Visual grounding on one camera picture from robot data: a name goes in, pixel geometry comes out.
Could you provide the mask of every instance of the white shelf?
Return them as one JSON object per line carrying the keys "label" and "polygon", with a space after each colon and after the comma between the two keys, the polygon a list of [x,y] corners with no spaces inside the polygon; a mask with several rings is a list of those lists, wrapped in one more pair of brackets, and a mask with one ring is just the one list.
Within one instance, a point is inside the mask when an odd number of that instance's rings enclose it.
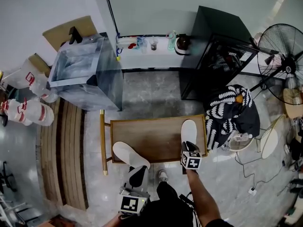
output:
{"label": "white shelf", "polygon": [[141,52],[141,49],[138,47],[138,49],[126,49],[124,48],[122,50],[122,53],[120,54],[121,58],[125,56],[145,56],[145,55],[169,55],[169,56],[180,56],[176,54],[175,50],[168,50],[168,43],[169,40],[165,37],[157,37],[158,39],[158,44],[157,44],[157,49],[155,51],[151,50],[151,44],[149,42],[150,37],[145,37],[145,41],[147,42],[147,50],[146,53],[143,54]]}
{"label": "white shelf", "polygon": [[143,54],[141,49],[123,49],[120,54],[122,69],[134,68],[169,68],[181,67],[183,55],[178,55],[175,50],[168,50],[169,40],[165,37],[157,37],[158,44],[155,51],[151,50],[149,38],[146,37],[147,50]]}

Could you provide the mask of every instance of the green bottle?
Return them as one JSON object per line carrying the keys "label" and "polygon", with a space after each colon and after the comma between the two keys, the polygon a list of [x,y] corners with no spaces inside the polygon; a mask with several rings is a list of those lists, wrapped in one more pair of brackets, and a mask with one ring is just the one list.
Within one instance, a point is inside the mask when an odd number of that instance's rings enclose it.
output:
{"label": "green bottle", "polygon": [[173,30],[166,37],[169,39],[169,44],[167,46],[167,49],[170,51],[174,50],[175,42],[176,42],[176,38],[177,38],[177,32],[175,30]]}

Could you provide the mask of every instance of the white container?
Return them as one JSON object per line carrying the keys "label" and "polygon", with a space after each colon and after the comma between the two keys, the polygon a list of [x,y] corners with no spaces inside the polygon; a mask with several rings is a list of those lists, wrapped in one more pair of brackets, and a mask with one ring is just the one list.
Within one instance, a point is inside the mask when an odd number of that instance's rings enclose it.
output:
{"label": "white container", "polygon": [[47,103],[53,103],[58,99],[59,96],[56,94],[54,88],[51,90],[46,88],[47,77],[44,74],[39,74],[35,77],[29,72],[26,80],[29,82],[29,89]]}
{"label": "white container", "polygon": [[38,101],[25,100],[21,105],[21,110],[24,112],[26,118],[36,124],[50,126],[53,123],[53,110],[49,106]]}
{"label": "white container", "polygon": [[8,83],[16,89],[27,88],[28,81],[25,79],[25,77],[29,72],[34,76],[41,73],[36,67],[33,66],[29,59],[26,59],[21,67],[16,68],[13,71],[4,71],[4,78],[2,81]]}
{"label": "white container", "polygon": [[22,123],[25,126],[31,125],[32,122],[25,117],[24,113],[18,111],[18,107],[20,106],[21,103],[17,102],[15,99],[12,99],[4,102],[2,108],[9,120]]}

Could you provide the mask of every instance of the black cabinet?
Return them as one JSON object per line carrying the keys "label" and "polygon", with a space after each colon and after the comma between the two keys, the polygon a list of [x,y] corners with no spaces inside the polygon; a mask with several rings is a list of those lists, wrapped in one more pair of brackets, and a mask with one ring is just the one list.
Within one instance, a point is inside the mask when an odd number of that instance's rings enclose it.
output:
{"label": "black cabinet", "polygon": [[258,53],[238,16],[200,6],[190,55],[179,72],[182,99],[201,99],[226,86]]}

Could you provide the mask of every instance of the foot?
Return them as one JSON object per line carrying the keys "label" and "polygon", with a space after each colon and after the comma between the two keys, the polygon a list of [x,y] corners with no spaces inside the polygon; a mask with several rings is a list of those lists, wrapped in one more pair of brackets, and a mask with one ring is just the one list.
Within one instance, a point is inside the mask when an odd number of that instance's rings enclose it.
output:
{"label": "foot", "polygon": [[167,182],[169,181],[169,178],[167,177],[166,171],[165,170],[160,170],[159,171],[159,183],[160,182]]}

